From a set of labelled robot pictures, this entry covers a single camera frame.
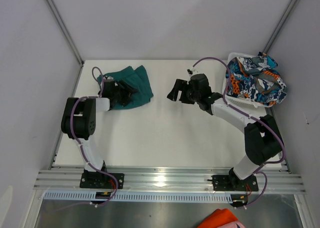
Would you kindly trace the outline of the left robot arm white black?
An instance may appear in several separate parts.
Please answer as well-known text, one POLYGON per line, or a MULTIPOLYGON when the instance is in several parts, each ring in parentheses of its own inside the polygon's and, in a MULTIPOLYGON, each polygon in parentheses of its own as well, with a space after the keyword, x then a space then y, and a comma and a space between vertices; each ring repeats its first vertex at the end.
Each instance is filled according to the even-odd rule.
POLYGON ((108 112, 115 106, 127 106, 138 89, 123 80, 103 80, 96 96, 69 97, 66 101, 61 130, 74 140, 84 161, 81 175, 81 188, 117 188, 124 175, 109 173, 104 159, 94 140, 97 126, 97 113, 108 112))

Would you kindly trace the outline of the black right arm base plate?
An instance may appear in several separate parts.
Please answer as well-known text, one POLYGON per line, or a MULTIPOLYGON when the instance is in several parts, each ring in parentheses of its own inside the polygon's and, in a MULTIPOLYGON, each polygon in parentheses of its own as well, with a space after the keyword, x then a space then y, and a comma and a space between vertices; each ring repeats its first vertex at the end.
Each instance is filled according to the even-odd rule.
POLYGON ((231 175, 212 175, 208 181, 212 183, 214 191, 245 192, 248 188, 249 191, 253 192, 259 190, 257 178, 254 175, 244 180, 240 180, 237 176, 231 175))

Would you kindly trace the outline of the teal green shorts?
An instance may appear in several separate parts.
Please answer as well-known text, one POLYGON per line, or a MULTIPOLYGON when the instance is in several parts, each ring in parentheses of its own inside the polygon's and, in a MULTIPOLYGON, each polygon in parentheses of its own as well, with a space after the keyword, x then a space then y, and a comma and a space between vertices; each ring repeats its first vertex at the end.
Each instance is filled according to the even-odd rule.
POLYGON ((141 107, 149 103, 154 96, 147 71, 142 65, 136 69, 133 69, 132 66, 128 66, 121 71, 99 75, 95 80, 99 86, 101 86, 102 80, 106 80, 108 78, 115 81, 123 80, 130 86, 139 90, 138 93, 130 96, 130 103, 127 106, 122 107, 117 104, 114 110, 128 110, 141 107))

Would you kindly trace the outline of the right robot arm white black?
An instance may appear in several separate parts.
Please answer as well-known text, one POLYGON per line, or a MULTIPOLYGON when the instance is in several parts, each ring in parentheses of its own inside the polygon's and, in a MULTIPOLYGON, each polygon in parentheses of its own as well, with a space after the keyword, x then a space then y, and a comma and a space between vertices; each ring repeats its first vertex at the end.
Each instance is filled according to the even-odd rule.
POLYGON ((248 184, 269 159, 283 151, 284 144, 273 116, 256 118, 241 111, 228 103, 222 94, 212 92, 203 73, 191 76, 188 81, 177 79, 167 98, 197 104, 201 110, 227 121, 243 133, 245 155, 228 173, 233 190, 248 184))

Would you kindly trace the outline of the patterned blue orange shorts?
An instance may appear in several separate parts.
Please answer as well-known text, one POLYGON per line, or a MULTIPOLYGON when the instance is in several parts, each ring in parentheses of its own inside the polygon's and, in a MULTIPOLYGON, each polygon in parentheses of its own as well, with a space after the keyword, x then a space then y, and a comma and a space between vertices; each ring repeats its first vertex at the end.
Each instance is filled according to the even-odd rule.
POLYGON ((226 72, 226 95, 249 98, 266 106, 280 104, 288 89, 277 71, 277 62, 269 55, 259 52, 250 57, 235 57, 226 72))

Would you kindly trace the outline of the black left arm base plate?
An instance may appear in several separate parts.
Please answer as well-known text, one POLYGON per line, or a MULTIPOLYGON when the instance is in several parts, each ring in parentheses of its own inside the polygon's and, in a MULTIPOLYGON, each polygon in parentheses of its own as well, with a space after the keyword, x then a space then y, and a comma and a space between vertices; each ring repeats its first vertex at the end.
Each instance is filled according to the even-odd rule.
POLYGON ((82 173, 79 187, 83 189, 111 189, 116 187, 116 179, 118 189, 123 189, 125 175, 123 173, 111 173, 111 175, 114 178, 99 172, 88 172, 85 170, 82 173))

